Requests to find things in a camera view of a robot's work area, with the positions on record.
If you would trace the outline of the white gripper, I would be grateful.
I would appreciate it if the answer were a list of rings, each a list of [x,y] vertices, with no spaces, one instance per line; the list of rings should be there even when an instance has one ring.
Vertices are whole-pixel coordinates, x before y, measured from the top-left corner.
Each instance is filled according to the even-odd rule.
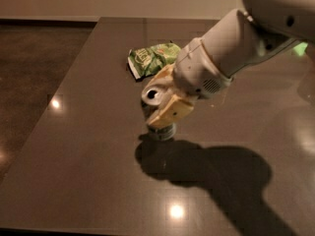
[[[150,86],[171,87],[210,98],[230,86],[232,78],[221,72],[209,57],[200,38],[194,38],[179,52],[175,64],[163,67],[148,83]],[[195,106],[194,96],[174,94],[165,106],[159,107],[146,121],[155,129],[162,129],[189,115]]]

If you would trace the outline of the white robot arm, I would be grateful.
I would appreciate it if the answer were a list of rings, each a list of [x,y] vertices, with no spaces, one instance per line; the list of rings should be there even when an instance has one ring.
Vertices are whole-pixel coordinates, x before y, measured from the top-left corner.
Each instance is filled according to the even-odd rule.
[[[228,87],[240,70],[301,41],[315,40],[315,0],[242,0],[201,37],[180,50],[142,92],[147,125],[163,129],[188,115],[199,98]]]

